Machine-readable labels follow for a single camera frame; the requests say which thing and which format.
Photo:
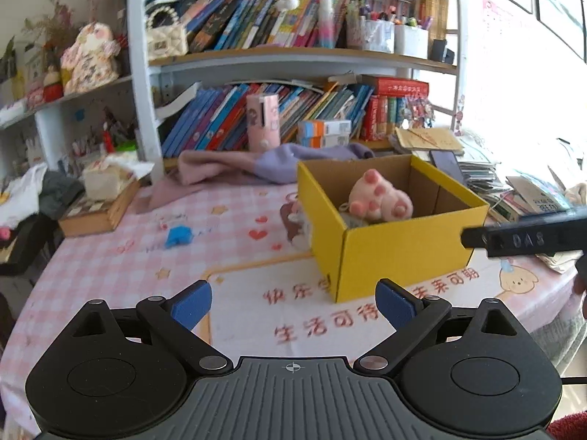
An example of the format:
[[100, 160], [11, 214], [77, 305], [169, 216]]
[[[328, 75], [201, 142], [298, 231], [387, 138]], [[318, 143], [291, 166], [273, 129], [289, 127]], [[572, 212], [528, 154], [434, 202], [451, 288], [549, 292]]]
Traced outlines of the pink checkered tablecloth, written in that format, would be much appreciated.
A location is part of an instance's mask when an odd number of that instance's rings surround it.
[[[337, 303], [309, 245], [310, 227], [298, 185], [214, 184], [151, 212], [141, 190], [115, 231], [63, 241], [23, 307], [1, 356], [5, 410], [30, 433], [39, 428], [26, 398], [26, 379], [48, 346], [91, 299], [112, 309], [171, 297], [205, 279], [210, 315], [198, 336], [218, 351], [241, 356], [344, 356], [355, 360], [386, 339], [392, 326], [372, 295]], [[193, 241], [166, 249], [168, 231], [190, 227]], [[559, 369], [574, 356], [570, 340], [580, 322], [576, 271], [559, 274], [534, 256], [488, 258], [473, 251], [456, 272], [405, 288], [437, 295], [456, 307], [496, 297], [527, 331], [553, 321], [565, 331], [546, 341]]]

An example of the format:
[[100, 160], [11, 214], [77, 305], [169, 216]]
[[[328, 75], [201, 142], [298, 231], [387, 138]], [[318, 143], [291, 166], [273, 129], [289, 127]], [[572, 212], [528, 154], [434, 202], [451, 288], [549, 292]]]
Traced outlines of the wooden chess box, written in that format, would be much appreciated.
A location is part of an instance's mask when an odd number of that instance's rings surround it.
[[59, 220], [65, 237], [85, 237], [114, 231], [140, 188], [138, 181], [129, 183], [113, 201], [93, 201], [81, 196]]

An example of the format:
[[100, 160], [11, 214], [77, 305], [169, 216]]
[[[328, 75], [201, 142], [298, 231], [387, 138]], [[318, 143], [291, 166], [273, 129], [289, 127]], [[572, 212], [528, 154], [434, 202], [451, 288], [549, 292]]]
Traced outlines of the stack of books papers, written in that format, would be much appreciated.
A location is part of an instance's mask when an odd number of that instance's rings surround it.
[[489, 203], [499, 224], [586, 206], [586, 158], [563, 140], [514, 145], [509, 155], [478, 136], [457, 138], [457, 163], [470, 190]]

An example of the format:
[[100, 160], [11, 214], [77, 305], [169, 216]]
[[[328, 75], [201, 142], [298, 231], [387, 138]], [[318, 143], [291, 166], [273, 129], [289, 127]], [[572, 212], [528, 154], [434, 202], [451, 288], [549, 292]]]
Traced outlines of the orange white carton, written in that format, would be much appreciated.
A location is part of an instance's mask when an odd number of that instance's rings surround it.
[[348, 135], [351, 132], [351, 121], [337, 120], [304, 120], [298, 124], [301, 138], [314, 138], [333, 135]]
[[346, 146], [349, 143], [348, 135], [323, 135], [316, 137], [302, 137], [299, 145], [309, 148], [331, 148]]

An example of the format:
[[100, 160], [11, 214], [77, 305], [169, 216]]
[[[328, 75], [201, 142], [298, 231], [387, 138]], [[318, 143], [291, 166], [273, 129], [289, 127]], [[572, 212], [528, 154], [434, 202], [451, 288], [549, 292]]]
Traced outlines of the brown paper envelope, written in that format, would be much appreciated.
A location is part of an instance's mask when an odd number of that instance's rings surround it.
[[396, 136], [400, 146], [404, 149], [417, 151], [445, 151], [462, 155], [464, 147], [457, 137], [448, 128], [399, 128]]

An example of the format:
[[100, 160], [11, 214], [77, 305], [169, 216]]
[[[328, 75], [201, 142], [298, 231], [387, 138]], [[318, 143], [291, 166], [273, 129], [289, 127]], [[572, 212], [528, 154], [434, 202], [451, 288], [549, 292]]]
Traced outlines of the pink plush pig toy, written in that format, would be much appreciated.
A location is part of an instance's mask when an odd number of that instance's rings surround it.
[[395, 188], [377, 170], [367, 170], [348, 197], [348, 213], [369, 223], [409, 220], [414, 206], [410, 197]]

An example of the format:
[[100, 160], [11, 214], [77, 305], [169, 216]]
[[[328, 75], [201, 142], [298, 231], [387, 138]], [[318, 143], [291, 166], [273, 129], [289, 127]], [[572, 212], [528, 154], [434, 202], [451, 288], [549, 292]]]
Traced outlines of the pink cylindrical tin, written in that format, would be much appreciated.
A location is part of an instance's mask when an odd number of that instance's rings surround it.
[[247, 96], [247, 136], [250, 152], [264, 153], [281, 145], [278, 94]]

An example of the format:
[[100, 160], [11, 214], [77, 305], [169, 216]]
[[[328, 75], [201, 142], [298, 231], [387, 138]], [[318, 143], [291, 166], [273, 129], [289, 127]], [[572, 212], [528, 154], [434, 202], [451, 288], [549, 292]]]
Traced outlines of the dark smartphone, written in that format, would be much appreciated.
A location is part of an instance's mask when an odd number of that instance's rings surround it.
[[452, 151], [431, 150], [430, 157], [433, 165], [437, 169], [459, 182], [461, 185], [467, 185], [464, 173], [459, 166], [459, 162], [457, 162], [457, 157]]

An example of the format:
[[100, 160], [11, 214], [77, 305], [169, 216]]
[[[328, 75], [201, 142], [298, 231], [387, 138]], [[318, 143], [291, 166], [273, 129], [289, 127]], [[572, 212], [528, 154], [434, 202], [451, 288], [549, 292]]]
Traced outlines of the purple pink blanket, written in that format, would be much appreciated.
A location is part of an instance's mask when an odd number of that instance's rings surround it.
[[214, 184], [288, 185], [298, 179], [300, 162], [364, 160], [374, 152], [360, 143], [309, 148], [287, 143], [264, 153], [245, 151], [184, 151], [173, 171], [153, 185], [141, 210], [151, 212]]

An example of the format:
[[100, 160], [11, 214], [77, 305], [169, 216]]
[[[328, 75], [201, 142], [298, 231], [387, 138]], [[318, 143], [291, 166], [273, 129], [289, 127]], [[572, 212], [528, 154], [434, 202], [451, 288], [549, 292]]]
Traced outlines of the white paper bag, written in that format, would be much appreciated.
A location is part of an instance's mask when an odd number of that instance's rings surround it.
[[149, 175], [152, 162], [138, 159], [136, 152], [115, 152], [92, 162], [83, 171], [85, 194], [93, 201], [113, 201], [125, 188]]

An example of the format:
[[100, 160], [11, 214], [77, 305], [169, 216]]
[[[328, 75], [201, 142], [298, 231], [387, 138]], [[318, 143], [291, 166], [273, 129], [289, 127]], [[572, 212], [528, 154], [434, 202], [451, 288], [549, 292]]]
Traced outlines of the orange white carton lower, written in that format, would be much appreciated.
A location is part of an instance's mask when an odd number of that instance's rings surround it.
[[309, 148], [331, 148], [346, 146], [349, 143], [348, 135], [323, 135], [316, 137], [302, 137], [299, 145]]

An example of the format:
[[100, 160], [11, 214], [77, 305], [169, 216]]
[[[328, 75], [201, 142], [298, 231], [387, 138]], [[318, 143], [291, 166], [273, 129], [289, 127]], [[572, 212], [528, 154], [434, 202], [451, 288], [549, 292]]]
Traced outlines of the white bookshelf unit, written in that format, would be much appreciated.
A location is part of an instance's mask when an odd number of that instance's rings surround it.
[[[231, 83], [253, 81], [265, 77], [282, 80], [321, 81], [328, 76], [348, 72], [383, 74], [413, 74], [427, 70], [458, 76], [457, 65], [434, 62], [406, 54], [386, 54], [372, 50], [323, 49], [307, 44], [297, 46], [292, 40], [278, 38], [268, 45], [247, 49], [227, 49], [186, 54], [184, 56], [149, 60], [145, 9], [150, 0], [127, 0], [128, 57], [137, 116], [140, 143], [147, 161], [154, 165], [154, 178], [160, 179], [171, 162], [164, 156], [159, 137], [161, 115], [155, 102], [171, 101], [190, 84]], [[432, 7], [444, 11], [441, 0], [426, 0]]]

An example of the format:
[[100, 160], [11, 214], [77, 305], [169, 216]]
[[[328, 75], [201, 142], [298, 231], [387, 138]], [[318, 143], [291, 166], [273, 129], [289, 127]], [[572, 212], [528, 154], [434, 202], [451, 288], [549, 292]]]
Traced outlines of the yellow cardboard box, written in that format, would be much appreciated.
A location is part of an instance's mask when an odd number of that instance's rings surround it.
[[[347, 224], [339, 208], [369, 169], [407, 193], [410, 220]], [[482, 226], [489, 212], [482, 198], [414, 155], [301, 162], [298, 189], [311, 251], [337, 303], [372, 295], [381, 278], [406, 287], [466, 267], [473, 252], [461, 233]]]

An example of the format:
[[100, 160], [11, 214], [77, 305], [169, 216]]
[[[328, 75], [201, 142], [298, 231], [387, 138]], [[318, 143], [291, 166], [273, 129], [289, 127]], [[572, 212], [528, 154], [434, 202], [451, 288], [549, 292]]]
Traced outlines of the blue clip toy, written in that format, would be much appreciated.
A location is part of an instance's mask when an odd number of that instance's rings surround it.
[[186, 225], [178, 225], [177, 227], [172, 227], [168, 231], [168, 235], [165, 241], [165, 248], [174, 248], [175, 246], [180, 245], [187, 245], [193, 241], [193, 232], [190, 227], [186, 227]]

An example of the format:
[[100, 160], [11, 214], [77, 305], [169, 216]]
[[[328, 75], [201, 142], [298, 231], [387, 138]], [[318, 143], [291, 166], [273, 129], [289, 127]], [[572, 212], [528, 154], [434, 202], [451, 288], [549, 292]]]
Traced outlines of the cream quilted handbag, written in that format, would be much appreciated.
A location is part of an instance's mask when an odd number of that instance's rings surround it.
[[[171, 24], [154, 27], [157, 16], [170, 18]], [[176, 11], [168, 5], [155, 9], [146, 23], [147, 59], [154, 60], [185, 56], [188, 53], [187, 33]]]

